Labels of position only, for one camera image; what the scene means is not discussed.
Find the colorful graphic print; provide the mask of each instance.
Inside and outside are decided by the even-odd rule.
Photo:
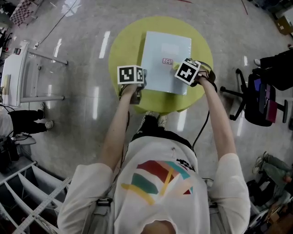
[[[157,196],[164,196],[168,186],[174,180],[182,179],[180,186],[174,188],[174,194],[188,195],[193,193],[188,170],[193,168],[176,164],[172,161],[147,161],[139,164],[132,176],[131,184],[122,183],[122,188],[132,191],[143,198],[149,205],[155,204]]]

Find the black office chair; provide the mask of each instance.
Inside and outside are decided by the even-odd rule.
[[[220,91],[233,94],[235,96],[241,97],[242,102],[240,104],[239,109],[237,110],[236,115],[230,115],[231,120],[236,120],[242,110],[245,107],[245,119],[253,124],[268,127],[271,126],[272,122],[266,120],[266,112],[268,105],[266,103],[266,91],[262,88],[260,91],[255,90],[254,81],[260,79],[259,75],[250,74],[248,77],[248,87],[246,86],[242,71],[240,69],[236,70],[236,74],[240,75],[241,79],[241,91],[242,93],[238,93],[235,91],[227,90],[225,87],[221,87]],[[270,87],[270,98],[269,100],[275,101],[276,100],[276,89],[271,85]],[[288,113],[288,102],[287,100],[284,101],[284,105],[277,104],[277,108],[283,111],[283,123],[287,120],[287,113]]]

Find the checkered cloth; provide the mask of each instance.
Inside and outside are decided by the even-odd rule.
[[[28,8],[31,5],[29,0],[21,0],[12,13],[10,20],[20,26],[32,13]]]

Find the white desk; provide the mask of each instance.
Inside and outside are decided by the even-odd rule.
[[[66,60],[46,55],[37,50],[28,48],[28,43],[21,47],[19,55],[12,54],[4,62],[1,86],[4,85],[5,75],[10,75],[9,94],[3,95],[3,105],[19,107],[24,102],[63,100],[64,96],[23,97],[25,62],[27,54],[31,53],[46,59],[67,65]]]

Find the white t-shirt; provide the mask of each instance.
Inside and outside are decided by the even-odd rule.
[[[58,216],[64,234],[81,233],[89,206],[111,185],[113,173],[103,164],[80,165]],[[169,221],[178,234],[219,233],[208,198],[218,204],[231,233],[249,223],[250,201],[239,159],[224,155],[211,190],[198,175],[197,159],[176,141],[142,137],[131,142],[114,194],[114,233],[139,234],[155,220]]]
[[[5,112],[5,111],[0,111],[0,136],[12,137],[13,135],[13,124],[12,124],[12,119],[11,116]]]

